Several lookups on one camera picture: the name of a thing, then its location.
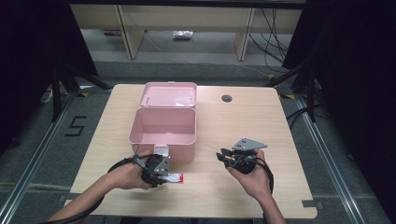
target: forearm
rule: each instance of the forearm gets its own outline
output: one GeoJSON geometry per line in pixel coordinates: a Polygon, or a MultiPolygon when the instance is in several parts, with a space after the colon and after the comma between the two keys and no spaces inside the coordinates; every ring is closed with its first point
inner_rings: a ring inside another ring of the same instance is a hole
{"type": "Polygon", "coordinates": [[[114,186],[110,178],[103,175],[82,194],[78,195],[75,200],[50,217],[49,220],[64,219],[86,211],[102,199],[109,191],[114,189],[114,186]]]}
{"type": "Polygon", "coordinates": [[[271,195],[260,197],[257,201],[262,207],[262,211],[269,224],[287,223],[285,218],[283,218],[276,201],[271,195]]]}

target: box lid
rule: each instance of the box lid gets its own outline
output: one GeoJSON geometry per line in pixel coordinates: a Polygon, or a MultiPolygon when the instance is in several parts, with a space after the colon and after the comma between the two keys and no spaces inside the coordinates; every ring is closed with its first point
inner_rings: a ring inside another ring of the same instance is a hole
{"type": "Polygon", "coordinates": [[[149,82],[140,99],[141,106],[195,107],[197,85],[192,82],[149,82]]]}

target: wooden table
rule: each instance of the wooden table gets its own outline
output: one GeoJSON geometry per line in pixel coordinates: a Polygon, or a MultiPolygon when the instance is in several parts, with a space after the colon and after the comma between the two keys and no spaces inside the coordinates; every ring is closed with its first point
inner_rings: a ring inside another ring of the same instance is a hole
{"type": "MultiPolygon", "coordinates": [[[[107,102],[71,193],[81,193],[117,161],[133,154],[128,141],[144,85],[117,85],[107,102]]],[[[260,218],[262,210],[218,161],[216,152],[246,137],[268,145],[265,159],[275,177],[274,197],[285,218],[314,218],[303,167],[276,90],[199,86],[195,158],[172,165],[183,184],[156,189],[115,189],[92,214],[123,217],[260,218]],[[233,100],[225,103],[224,94],[233,100]]]]}

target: person's left hand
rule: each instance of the person's left hand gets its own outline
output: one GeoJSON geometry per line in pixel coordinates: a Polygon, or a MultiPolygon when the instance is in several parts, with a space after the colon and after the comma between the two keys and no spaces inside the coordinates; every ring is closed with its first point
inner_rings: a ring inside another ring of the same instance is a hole
{"type": "MultiPolygon", "coordinates": [[[[147,151],[139,153],[140,156],[149,154],[147,151]]],[[[117,189],[149,189],[151,185],[142,180],[142,168],[137,164],[124,164],[106,174],[106,178],[117,189]]]]}

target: pink box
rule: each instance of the pink box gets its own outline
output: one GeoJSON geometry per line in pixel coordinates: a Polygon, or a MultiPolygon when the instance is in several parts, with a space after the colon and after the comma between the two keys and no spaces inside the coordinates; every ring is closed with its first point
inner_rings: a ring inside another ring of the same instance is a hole
{"type": "Polygon", "coordinates": [[[196,85],[188,82],[150,82],[136,110],[129,136],[140,150],[168,146],[171,162],[190,162],[196,140],[196,85]]]}

